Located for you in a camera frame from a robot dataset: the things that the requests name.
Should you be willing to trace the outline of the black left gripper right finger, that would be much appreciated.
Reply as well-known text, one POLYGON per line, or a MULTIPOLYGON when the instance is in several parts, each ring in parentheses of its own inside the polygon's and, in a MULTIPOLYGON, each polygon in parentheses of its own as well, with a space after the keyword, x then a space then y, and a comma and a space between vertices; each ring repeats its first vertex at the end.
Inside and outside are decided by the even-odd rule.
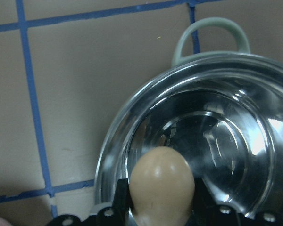
POLYGON ((194 178, 195 191, 193 198, 193 210, 195 212, 207 212, 215 206, 215 200, 205 185, 202 178, 194 178))

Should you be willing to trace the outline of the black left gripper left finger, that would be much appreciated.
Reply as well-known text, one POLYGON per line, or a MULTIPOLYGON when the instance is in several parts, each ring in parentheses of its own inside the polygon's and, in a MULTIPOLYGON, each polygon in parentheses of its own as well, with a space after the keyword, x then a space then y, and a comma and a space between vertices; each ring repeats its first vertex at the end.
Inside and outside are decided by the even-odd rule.
POLYGON ((113 207, 121 214, 128 214, 132 206, 132 199, 129 191, 129 182, 127 178, 119 179, 113 199, 113 207))

